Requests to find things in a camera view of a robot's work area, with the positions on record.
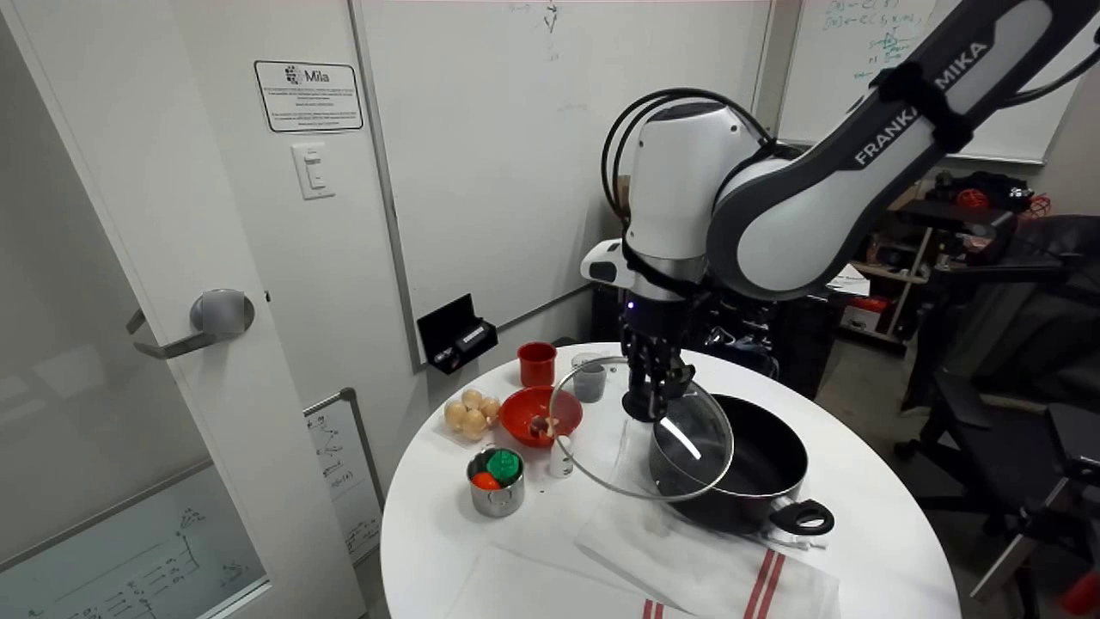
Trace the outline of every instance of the pan handle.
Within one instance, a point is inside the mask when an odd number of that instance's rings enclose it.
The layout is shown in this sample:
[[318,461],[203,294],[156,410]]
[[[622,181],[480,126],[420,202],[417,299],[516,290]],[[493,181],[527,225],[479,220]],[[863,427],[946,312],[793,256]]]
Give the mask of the pan handle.
[[826,536],[835,525],[835,514],[821,503],[803,498],[771,513],[771,522],[793,536]]

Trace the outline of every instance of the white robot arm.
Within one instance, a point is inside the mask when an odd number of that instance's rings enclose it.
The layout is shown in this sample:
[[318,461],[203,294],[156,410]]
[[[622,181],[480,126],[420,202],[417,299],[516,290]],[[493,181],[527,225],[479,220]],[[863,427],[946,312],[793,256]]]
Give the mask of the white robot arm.
[[665,410],[654,398],[691,380],[676,346],[705,284],[746,299],[826,290],[898,191],[991,113],[1035,98],[1017,90],[1098,10],[1100,0],[964,0],[802,159],[773,159],[762,126],[721,96],[670,90],[682,96],[639,98],[654,115],[639,129],[629,229],[582,264],[585,279],[629,292],[624,410]]

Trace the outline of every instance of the metal container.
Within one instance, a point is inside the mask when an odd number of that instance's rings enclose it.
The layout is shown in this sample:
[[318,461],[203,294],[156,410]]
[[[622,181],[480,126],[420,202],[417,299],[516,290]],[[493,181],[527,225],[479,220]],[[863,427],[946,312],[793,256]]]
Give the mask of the metal container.
[[606,358],[573,358],[573,394],[582,402],[597,402],[606,394],[606,365]]
[[493,456],[494,449],[480,449],[470,464],[467,464],[467,483],[470,483],[470,503],[480,514],[488,518],[505,518],[512,514],[518,504],[521,504],[521,494],[527,494],[527,482],[521,482],[521,461],[518,461],[518,475],[501,483],[501,489],[479,489],[474,483],[474,475],[485,472],[485,461]]

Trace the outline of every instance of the red cup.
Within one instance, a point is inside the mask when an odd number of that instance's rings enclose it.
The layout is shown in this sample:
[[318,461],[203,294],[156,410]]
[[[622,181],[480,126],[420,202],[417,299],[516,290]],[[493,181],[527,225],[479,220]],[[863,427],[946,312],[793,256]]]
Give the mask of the red cup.
[[518,346],[518,386],[521,388],[549,388],[552,386],[552,358],[558,346],[548,341],[534,341]]

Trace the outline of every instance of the door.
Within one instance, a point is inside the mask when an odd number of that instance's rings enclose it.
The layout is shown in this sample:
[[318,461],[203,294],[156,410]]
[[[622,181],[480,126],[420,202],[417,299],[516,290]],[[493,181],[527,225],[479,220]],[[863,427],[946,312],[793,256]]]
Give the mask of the door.
[[168,0],[0,0],[0,614],[360,608]]

